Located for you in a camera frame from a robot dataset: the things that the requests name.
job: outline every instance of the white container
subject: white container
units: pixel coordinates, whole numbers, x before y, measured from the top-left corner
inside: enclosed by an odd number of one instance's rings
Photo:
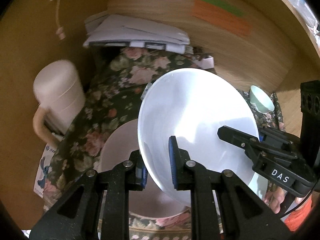
[[[85,103],[73,63],[58,60],[44,67],[35,78],[33,91],[40,107],[48,110],[47,118],[65,134]]]

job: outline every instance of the white bowl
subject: white bowl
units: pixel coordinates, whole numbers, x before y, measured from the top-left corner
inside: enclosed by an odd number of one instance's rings
[[[191,206],[190,192],[172,184],[168,139],[207,169],[230,169],[249,184],[254,172],[244,150],[218,138],[223,125],[259,137],[244,98],[227,81],[200,69],[179,69],[160,77],[146,94],[139,112],[140,152],[154,182],[172,199]]]
[[[256,107],[257,111],[266,114],[274,111],[275,106],[270,97],[259,87],[250,87],[250,103]]]
[[[137,119],[116,129],[101,150],[98,172],[111,170],[118,163],[129,159],[132,151],[139,149]],[[143,191],[130,191],[129,211],[149,218],[167,218],[181,214],[186,206],[168,197],[148,176]]]

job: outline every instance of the wooden wall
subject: wooden wall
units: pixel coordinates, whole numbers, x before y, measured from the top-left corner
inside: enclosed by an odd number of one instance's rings
[[[62,41],[55,34],[55,6],[56,1],[14,0],[0,21],[0,198],[22,229],[30,229],[43,210],[33,192],[45,146],[32,129],[33,80],[52,61],[69,59],[82,83],[90,81],[95,68],[82,48],[84,19],[105,11],[107,0],[61,0]]]
[[[300,137],[302,122],[300,84],[312,80],[320,80],[320,70],[311,64],[310,59],[300,53],[295,57],[293,68],[276,90],[286,131],[298,137]]]
[[[248,37],[193,17],[194,0],[108,0],[108,12],[181,28],[192,45],[213,54],[218,74],[236,88],[248,90],[254,84],[271,93],[292,68],[298,49],[284,31],[251,5],[242,0],[225,1],[244,12],[244,19],[252,25]]]

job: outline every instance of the floral tablecloth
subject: floral tablecloth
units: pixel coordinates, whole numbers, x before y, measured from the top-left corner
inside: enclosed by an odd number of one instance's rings
[[[163,74],[196,67],[188,58],[172,52],[125,48],[92,79],[84,108],[70,125],[59,144],[44,186],[45,206],[50,208],[73,181],[90,168],[97,168],[100,151],[110,134],[122,124],[137,119],[145,85]],[[247,92],[240,91],[249,106]],[[257,125],[284,129],[276,94],[271,95],[275,111],[252,112]],[[167,219],[129,216],[132,239],[186,240],[191,237],[191,215],[186,210]]]

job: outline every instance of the green sticky note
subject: green sticky note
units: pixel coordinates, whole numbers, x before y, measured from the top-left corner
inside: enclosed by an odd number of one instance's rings
[[[244,13],[240,9],[229,4],[228,2],[226,2],[224,0],[202,0],[202,1],[210,3],[210,4],[215,5],[217,7],[220,7],[221,9],[224,9],[224,10],[226,10],[226,11],[228,11],[238,17],[242,17],[244,15]]]

